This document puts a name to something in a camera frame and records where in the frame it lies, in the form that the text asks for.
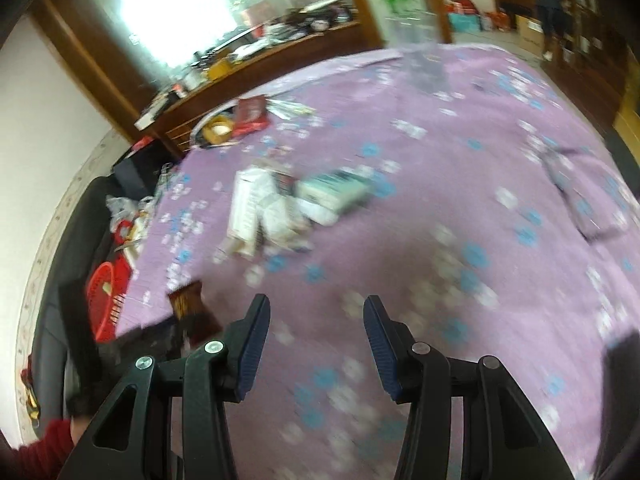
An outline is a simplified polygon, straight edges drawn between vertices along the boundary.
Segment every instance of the bed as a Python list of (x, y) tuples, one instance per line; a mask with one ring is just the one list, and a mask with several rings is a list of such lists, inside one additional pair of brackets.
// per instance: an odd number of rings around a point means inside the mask
[[(394, 50), (257, 89), (316, 113), (191, 150), (159, 204), (119, 334), (169, 316), (167, 292), (191, 280), (225, 324), (256, 292), (271, 300), (254, 389), (227, 409), (241, 479), (393, 478), (408, 410), (380, 385), (362, 323), (369, 294), (447, 356), (498, 356), (577, 478), (590, 474), (602, 355), (638, 326), (638, 204), (597, 134), (539, 73), (489, 45), (440, 54), (448, 86), (430, 95), (409, 84)], [(315, 226), (308, 253), (269, 248), (216, 264), (234, 174), (256, 156), (297, 176), (348, 167), (371, 176), (375, 193)], [(455, 478), (456, 416), (453, 435)]]

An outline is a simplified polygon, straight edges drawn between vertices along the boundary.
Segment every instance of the storage box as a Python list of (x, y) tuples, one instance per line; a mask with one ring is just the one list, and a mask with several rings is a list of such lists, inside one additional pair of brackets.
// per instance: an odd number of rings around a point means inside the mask
[(454, 32), (480, 32), (480, 21), (477, 14), (449, 13), (449, 23)]
[(517, 16), (518, 35), (520, 48), (536, 54), (542, 55), (542, 47), (545, 44), (545, 35), (542, 33), (542, 25), (538, 20), (526, 18), (525, 16)]

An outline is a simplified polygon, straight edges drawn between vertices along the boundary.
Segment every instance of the person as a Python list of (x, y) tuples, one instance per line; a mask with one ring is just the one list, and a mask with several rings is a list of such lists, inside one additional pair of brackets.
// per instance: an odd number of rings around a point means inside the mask
[(542, 25), (542, 33), (545, 36), (542, 57), (551, 61), (554, 37), (558, 37), (560, 40), (564, 38), (566, 23), (562, 0), (537, 0), (536, 10)]
[(0, 431), (0, 478), (55, 480), (90, 421), (87, 416), (52, 420), (42, 439), (17, 449), (7, 444)]

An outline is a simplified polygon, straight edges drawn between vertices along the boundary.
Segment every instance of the red basket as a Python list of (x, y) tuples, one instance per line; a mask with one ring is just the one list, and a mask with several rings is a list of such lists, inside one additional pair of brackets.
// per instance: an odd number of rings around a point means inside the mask
[(113, 265), (104, 262), (89, 280), (86, 289), (86, 300), (89, 308), (89, 322), (97, 342), (110, 341), (115, 338), (116, 327), (111, 322), (111, 308), (113, 306)]
[[(129, 286), (131, 269), (121, 254), (115, 262), (104, 262), (89, 281), (86, 298), (89, 308), (89, 321), (94, 338), (98, 343), (112, 341), (116, 337), (116, 325), (124, 294)], [(109, 283), (109, 293), (104, 284)]]

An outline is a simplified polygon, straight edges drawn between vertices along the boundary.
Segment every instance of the brown packet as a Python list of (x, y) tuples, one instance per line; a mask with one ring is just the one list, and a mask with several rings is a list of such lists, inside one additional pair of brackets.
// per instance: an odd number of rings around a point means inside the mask
[(191, 348), (222, 332), (222, 325), (202, 302), (202, 282), (191, 282), (167, 295), (174, 316), (186, 332)]

